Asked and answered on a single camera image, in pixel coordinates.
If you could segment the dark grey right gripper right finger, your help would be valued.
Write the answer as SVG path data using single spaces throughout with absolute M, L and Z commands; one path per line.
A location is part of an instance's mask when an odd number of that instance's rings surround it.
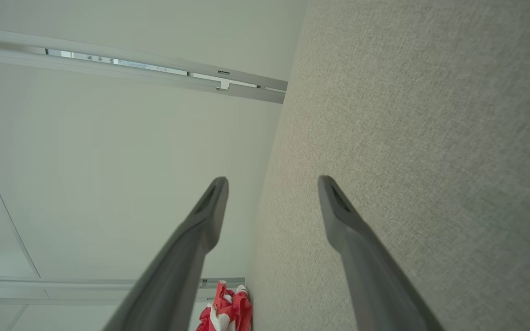
M 337 182 L 318 178 L 324 228 L 339 253 L 360 331 L 441 331 L 439 320 Z

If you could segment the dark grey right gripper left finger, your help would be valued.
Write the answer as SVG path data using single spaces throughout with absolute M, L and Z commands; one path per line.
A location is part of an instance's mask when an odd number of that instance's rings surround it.
M 229 182 L 215 178 L 105 325 L 106 331 L 185 331 L 206 255 L 218 243 Z

